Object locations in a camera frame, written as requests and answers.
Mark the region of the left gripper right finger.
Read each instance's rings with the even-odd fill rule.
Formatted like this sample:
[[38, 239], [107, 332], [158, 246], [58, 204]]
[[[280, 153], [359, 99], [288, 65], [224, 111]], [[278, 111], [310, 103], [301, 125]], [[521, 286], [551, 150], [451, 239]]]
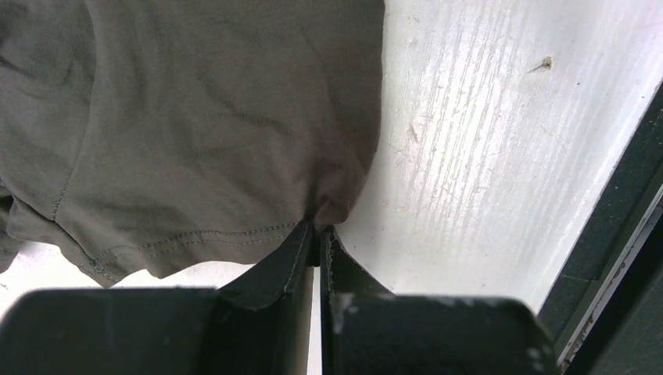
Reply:
[[325, 374], [556, 374], [546, 331], [509, 298], [396, 295], [321, 238]]

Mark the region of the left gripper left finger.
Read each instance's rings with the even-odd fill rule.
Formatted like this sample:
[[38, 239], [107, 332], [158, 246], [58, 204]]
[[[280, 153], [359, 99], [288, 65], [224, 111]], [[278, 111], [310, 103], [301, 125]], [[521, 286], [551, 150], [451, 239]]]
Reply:
[[1, 323], [4, 374], [304, 374], [314, 228], [219, 289], [42, 290]]

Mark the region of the olive underwear beige waistband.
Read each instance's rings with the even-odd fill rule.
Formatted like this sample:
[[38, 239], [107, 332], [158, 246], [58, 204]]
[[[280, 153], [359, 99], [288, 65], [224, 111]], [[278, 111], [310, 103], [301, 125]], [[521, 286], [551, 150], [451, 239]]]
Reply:
[[382, 1], [4, 1], [1, 268], [110, 287], [345, 221], [381, 128]]

